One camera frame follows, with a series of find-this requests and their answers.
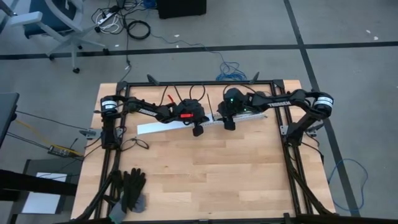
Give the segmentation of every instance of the black glove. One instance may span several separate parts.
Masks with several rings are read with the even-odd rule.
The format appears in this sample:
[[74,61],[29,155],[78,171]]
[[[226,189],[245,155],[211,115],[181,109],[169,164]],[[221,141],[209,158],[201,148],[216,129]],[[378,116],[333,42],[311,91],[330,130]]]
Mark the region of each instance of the black glove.
[[133,168],[130,174],[124,171],[122,208],[128,207],[132,211],[145,183],[145,173],[141,173],[141,169]]

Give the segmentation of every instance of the floor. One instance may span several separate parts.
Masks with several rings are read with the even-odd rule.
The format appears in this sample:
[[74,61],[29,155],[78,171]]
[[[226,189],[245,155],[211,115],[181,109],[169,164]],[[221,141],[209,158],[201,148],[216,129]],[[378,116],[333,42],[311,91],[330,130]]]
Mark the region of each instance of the floor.
[[[28,0],[14,5],[18,14],[29,10]],[[83,25],[91,23],[90,16],[97,8],[107,5],[108,0],[86,0]],[[306,90],[319,86],[331,94],[335,98],[331,126],[326,124],[327,131],[322,129],[318,137],[327,176],[335,166],[339,148],[342,158],[355,159],[369,174],[363,189],[364,206],[351,213],[397,219],[397,10],[398,1],[394,0],[208,0],[203,16],[160,20],[157,11],[138,11],[130,17],[146,20],[155,35],[169,42],[184,40],[222,50],[225,60],[239,62],[248,78],[260,72],[260,79],[265,80],[298,79]],[[139,35],[144,29],[138,27],[135,32]],[[112,56],[98,53],[96,57],[78,57],[81,72],[75,74],[70,58],[59,57],[51,62],[43,57],[56,44],[51,37],[26,39],[21,27],[6,25],[0,33],[0,91],[18,92],[21,111],[89,127],[99,84],[117,82],[126,72],[123,50],[127,36],[124,32],[92,32],[87,38],[108,45]],[[85,52],[101,50],[83,47]],[[220,73],[220,56],[184,50],[187,47],[152,36],[140,41],[130,39],[132,72],[126,81],[144,82],[147,74],[160,81],[214,80]],[[26,57],[33,59],[11,60]],[[75,129],[23,114],[19,119],[57,144],[68,146],[79,138],[74,148],[82,151],[85,145]],[[34,139],[18,124],[13,123],[10,131]],[[0,168],[22,172],[27,159],[54,158],[41,148],[6,138],[0,150]],[[345,169],[349,182],[342,177],[344,188],[337,173],[331,180],[333,198],[347,208],[345,191],[352,189],[354,198],[348,200],[352,203],[355,199],[360,206],[364,171],[350,161]],[[0,205],[0,222],[5,223],[11,204]],[[337,211],[350,215],[340,208]],[[39,218],[26,215],[18,223],[62,222],[68,220],[68,213],[70,210]]]

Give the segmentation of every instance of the wooden tabletop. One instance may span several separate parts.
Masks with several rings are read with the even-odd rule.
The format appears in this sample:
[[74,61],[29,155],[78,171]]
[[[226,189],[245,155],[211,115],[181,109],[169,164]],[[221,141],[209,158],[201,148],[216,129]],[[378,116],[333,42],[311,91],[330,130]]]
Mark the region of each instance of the wooden tabletop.
[[[286,91],[301,88],[298,80],[284,82]],[[224,87],[206,86],[214,113],[218,103],[223,100]],[[269,85],[251,87],[271,92]],[[113,95],[115,88],[115,83],[101,84],[96,110],[100,109],[100,99]],[[178,86],[183,99],[189,97],[189,88]],[[248,91],[242,86],[237,88],[243,93]],[[131,88],[131,96],[159,104],[163,90],[163,86],[134,87]],[[199,98],[202,93],[202,87],[195,87],[193,98]],[[169,88],[167,94],[178,101],[173,88]],[[164,103],[169,102],[168,97],[165,97]],[[207,97],[200,103],[205,113],[210,113]],[[293,121],[298,121],[305,114],[295,106],[291,106],[290,110]],[[125,220],[276,218],[283,217],[285,212],[294,216],[275,111],[269,109],[265,114],[268,118],[236,123],[235,131],[224,130],[219,125],[206,127],[199,137],[192,136],[191,128],[138,136],[149,144],[150,149],[135,146],[124,151],[119,169],[124,171],[139,167],[147,174],[143,190],[147,205],[143,213],[129,212]],[[124,140],[136,137],[138,124],[153,122],[156,122],[154,118],[143,114],[127,115]],[[99,114],[93,115],[91,127],[102,127]],[[317,146],[307,136],[304,136],[303,142]],[[89,147],[86,154],[99,144],[97,142]],[[308,186],[322,204],[334,212],[318,152],[307,146],[300,146],[299,149]],[[104,152],[103,149],[96,150],[83,163],[72,218],[84,211],[98,190]],[[300,202],[305,211],[302,198]]]

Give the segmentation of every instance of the black metal frame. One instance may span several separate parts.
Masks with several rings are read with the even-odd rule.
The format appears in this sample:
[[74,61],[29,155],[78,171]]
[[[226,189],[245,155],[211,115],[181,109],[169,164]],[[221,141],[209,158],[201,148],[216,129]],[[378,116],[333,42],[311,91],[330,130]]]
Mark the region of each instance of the black metal frame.
[[[249,81],[230,81],[230,82],[218,82],[218,81],[206,81],[206,82],[161,82],[160,86],[167,86],[167,85],[176,85],[176,86],[190,86],[190,85],[248,85]],[[284,81],[283,80],[259,80],[255,83],[255,85],[270,85],[271,88],[271,93],[272,95],[276,96],[277,95],[277,87],[280,91],[281,94],[285,93],[285,88],[284,88]],[[130,96],[130,89],[134,87],[139,87],[139,86],[155,86],[152,83],[127,83],[127,82],[122,82],[118,83],[116,87],[116,94],[121,95],[122,90],[124,90],[124,96],[129,97]],[[290,114],[290,109],[288,106],[284,108],[284,111],[286,113],[286,118],[287,118],[287,124],[290,124],[292,122],[292,117]],[[278,127],[284,125],[284,122],[282,120],[282,115],[280,113],[279,108],[275,108],[276,116],[277,116],[277,122],[278,122]],[[124,126],[126,123],[126,117],[123,116],[121,118],[120,126]],[[290,160],[290,152],[289,148],[286,146],[286,144],[283,141],[282,135],[280,135],[280,140],[282,144],[282,149],[284,152],[284,159],[285,163],[291,162]],[[294,148],[294,155],[295,155],[295,161],[296,161],[296,166],[298,170],[299,176],[305,181],[305,175],[303,171],[303,165],[302,165],[302,160],[300,157],[299,149],[297,147]],[[115,157],[114,157],[114,167],[119,167],[119,162],[120,162],[120,156],[121,156],[121,151],[117,150]],[[103,170],[101,173],[101,181],[99,187],[102,186],[104,181],[107,178],[107,173],[108,173],[108,167],[109,167],[109,160],[111,157],[111,151],[107,150],[105,152],[105,157],[103,161]],[[296,215],[302,214],[302,210],[300,208],[300,202],[299,202],[299,195],[297,193],[297,188],[295,185],[295,180],[293,176],[290,174],[290,172],[287,172],[288,179],[289,179],[289,185],[290,185],[290,192],[292,194],[292,201],[294,205],[294,211]],[[110,191],[111,196],[115,194],[115,188],[112,185],[111,186],[111,191]],[[303,198],[305,200],[305,208],[308,214],[313,214],[312,211],[312,206],[309,201],[309,199],[306,197],[305,194],[303,194]],[[98,206],[95,210],[95,216],[94,218],[100,218],[100,213],[102,209],[102,200],[98,203]],[[108,205],[107,209],[107,214],[109,214],[111,210],[111,206]],[[288,213],[284,214],[284,217],[280,218],[257,218],[257,219],[228,219],[228,220],[174,220],[172,222],[170,221],[149,221],[149,222],[123,222],[123,223],[292,223],[293,218],[289,217]]]

